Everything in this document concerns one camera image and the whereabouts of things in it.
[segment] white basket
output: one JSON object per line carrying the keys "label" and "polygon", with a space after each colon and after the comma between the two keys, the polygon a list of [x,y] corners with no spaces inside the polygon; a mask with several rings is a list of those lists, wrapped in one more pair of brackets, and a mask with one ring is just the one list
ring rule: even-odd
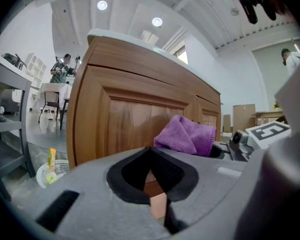
{"label": "white basket", "polygon": [[[64,174],[70,171],[69,167],[69,161],[64,159],[55,160],[54,163],[56,166],[59,166],[60,168],[60,174],[57,175],[58,178],[61,178]],[[48,167],[48,163],[41,165],[38,171],[36,172],[36,181],[40,185],[41,188],[46,188],[47,184],[47,178],[46,178],[46,171],[45,169]]]}

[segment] white countertop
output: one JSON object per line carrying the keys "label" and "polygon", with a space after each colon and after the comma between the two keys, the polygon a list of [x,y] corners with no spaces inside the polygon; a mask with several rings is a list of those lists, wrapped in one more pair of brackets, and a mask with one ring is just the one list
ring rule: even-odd
{"label": "white countertop", "polygon": [[141,39],[138,39],[138,38],[126,35],[126,34],[121,34],[121,33],[113,32],[113,31],[109,31],[109,30],[102,30],[102,29],[94,28],[94,29],[91,29],[89,31],[88,36],[87,36],[89,45],[90,45],[90,43],[92,42],[92,40],[94,39],[95,36],[118,39],[118,40],[130,43],[130,44],[148,49],[149,51],[152,51],[154,53],[160,54],[161,56],[177,63],[181,67],[183,67],[186,70],[190,71],[191,73],[196,75],[198,78],[202,79],[210,87],[212,87],[214,90],[216,90],[219,93],[219,91],[214,87],[214,85],[211,84],[210,82],[208,82],[207,79],[205,79],[205,77],[202,74],[200,74],[197,70],[190,67],[188,64],[184,63],[182,60],[178,59],[177,57],[173,56],[172,54],[170,54],[170,53],[168,53],[168,52],[166,52],[166,51],[164,51],[164,50],[162,50],[162,49],[160,49],[160,48],[158,48],[158,47],[156,47],[156,46],[154,46],[150,43],[147,43],[147,42],[145,42]]}
{"label": "white countertop", "polygon": [[16,73],[17,75],[33,82],[34,78],[27,75],[25,72],[22,72],[20,69],[16,68],[14,65],[12,65],[10,62],[8,62],[6,59],[0,56],[0,64],[7,68],[8,70],[12,71],[13,73]]}

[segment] window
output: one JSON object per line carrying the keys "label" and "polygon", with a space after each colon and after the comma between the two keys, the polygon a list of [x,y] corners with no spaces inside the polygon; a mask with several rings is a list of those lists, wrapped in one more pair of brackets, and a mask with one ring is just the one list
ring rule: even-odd
{"label": "window", "polygon": [[183,46],[181,49],[175,52],[173,56],[176,56],[179,60],[183,61],[184,63],[188,64],[188,57],[186,47]]}

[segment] person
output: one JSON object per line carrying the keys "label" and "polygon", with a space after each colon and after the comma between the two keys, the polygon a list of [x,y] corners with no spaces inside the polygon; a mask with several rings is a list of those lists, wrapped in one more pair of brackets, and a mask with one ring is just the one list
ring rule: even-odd
{"label": "person", "polygon": [[[77,68],[78,68],[78,60],[77,59],[75,60],[74,68],[68,67],[70,63],[71,63],[71,55],[69,53],[64,55],[62,62],[59,61],[56,62],[53,65],[52,69],[50,70],[50,73],[52,75],[50,83],[66,84],[67,75],[76,75]],[[48,109],[48,120],[53,120],[53,116],[50,109]]]}
{"label": "person", "polygon": [[281,56],[283,58],[283,65],[286,66],[289,76],[291,76],[300,64],[300,52],[289,51],[289,49],[284,48],[281,51]]}

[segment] wooden cabinet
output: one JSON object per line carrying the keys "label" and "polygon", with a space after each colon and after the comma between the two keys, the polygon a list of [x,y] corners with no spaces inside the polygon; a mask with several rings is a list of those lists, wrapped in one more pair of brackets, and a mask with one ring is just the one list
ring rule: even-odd
{"label": "wooden cabinet", "polygon": [[122,40],[95,37],[73,83],[66,121],[70,167],[152,147],[175,115],[218,128],[220,94],[178,63]]}
{"label": "wooden cabinet", "polygon": [[221,131],[221,109],[203,98],[196,97],[196,120],[197,123],[216,127],[215,140],[219,141]]}
{"label": "wooden cabinet", "polygon": [[175,115],[195,120],[196,96],[144,76],[88,66],[76,109],[75,152],[82,154],[76,161],[153,147]]}

